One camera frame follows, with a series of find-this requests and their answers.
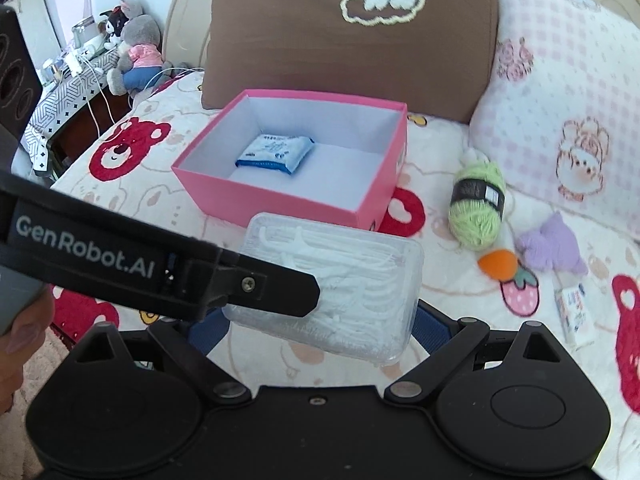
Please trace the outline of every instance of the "fingernail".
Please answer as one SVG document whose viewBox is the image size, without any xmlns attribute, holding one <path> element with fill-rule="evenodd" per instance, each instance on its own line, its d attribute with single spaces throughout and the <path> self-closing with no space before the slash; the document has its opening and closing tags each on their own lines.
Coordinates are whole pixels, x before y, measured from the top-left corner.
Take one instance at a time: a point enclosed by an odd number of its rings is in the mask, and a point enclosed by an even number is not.
<svg viewBox="0 0 640 480">
<path fill-rule="evenodd" d="M 37 324 L 31 323 L 21 326 L 14 334 L 11 334 L 11 339 L 9 339 L 5 352 L 7 354 L 15 354 L 36 341 L 38 336 L 40 336 L 40 327 Z"/>
</svg>

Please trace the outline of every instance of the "orange pom pom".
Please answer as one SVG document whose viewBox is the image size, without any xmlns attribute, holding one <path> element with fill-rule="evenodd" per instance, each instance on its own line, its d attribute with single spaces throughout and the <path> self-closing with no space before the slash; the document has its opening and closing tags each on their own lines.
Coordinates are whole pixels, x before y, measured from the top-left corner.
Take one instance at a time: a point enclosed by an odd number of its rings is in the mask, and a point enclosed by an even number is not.
<svg viewBox="0 0 640 480">
<path fill-rule="evenodd" d="M 507 249 L 499 249 L 480 258 L 478 266 L 492 280 L 508 282 L 516 275 L 518 257 Z"/>
</svg>

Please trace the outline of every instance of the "strawberry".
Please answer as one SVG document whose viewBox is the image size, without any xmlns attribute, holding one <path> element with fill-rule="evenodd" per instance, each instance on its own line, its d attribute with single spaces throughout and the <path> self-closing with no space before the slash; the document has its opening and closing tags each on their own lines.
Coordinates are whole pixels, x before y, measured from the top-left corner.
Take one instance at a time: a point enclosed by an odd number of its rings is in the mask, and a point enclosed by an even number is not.
<svg viewBox="0 0 640 480">
<path fill-rule="evenodd" d="M 500 283 L 504 304 L 516 316 L 533 316 L 540 306 L 540 291 L 536 275 L 518 261 L 512 280 Z"/>
</svg>

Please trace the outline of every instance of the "embroidered bunny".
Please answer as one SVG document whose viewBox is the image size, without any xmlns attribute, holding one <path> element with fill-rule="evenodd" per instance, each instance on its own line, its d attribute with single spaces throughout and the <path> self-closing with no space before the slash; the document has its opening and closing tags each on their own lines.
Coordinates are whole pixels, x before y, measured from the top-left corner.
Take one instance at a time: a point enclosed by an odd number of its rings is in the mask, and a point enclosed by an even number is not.
<svg viewBox="0 0 640 480">
<path fill-rule="evenodd" d="M 600 192 L 604 186 L 602 165 L 607 155 L 609 133 L 596 119 L 565 122 L 556 164 L 559 193 L 572 202 L 582 202 L 585 195 Z"/>
<path fill-rule="evenodd" d="M 516 56 L 516 47 L 511 40 L 498 42 L 498 77 L 508 81 L 521 81 L 533 69 L 533 54 L 525 46 L 525 39 L 520 38 L 520 49 Z"/>
</svg>

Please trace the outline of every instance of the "screw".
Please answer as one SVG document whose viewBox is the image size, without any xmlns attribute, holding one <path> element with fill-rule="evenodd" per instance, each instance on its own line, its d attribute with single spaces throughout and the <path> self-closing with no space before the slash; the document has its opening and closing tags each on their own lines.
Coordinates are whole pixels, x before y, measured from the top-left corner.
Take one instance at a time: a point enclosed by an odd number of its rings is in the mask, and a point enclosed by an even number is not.
<svg viewBox="0 0 640 480">
<path fill-rule="evenodd" d="M 247 276 L 242 280 L 242 290 L 245 292 L 252 292 L 255 288 L 255 280 L 251 276 Z"/>
<path fill-rule="evenodd" d="M 420 384 L 413 383 L 411 381 L 400 381 L 391 385 L 391 393 L 401 399 L 411 399 L 417 397 L 422 393 Z"/>
<path fill-rule="evenodd" d="M 312 406 L 324 406 L 326 404 L 326 399 L 324 397 L 311 397 L 309 399 L 309 404 Z"/>
<path fill-rule="evenodd" d="M 213 392 L 222 399 L 237 399 L 246 392 L 246 387 L 240 383 L 220 383 L 213 388 Z"/>
</svg>

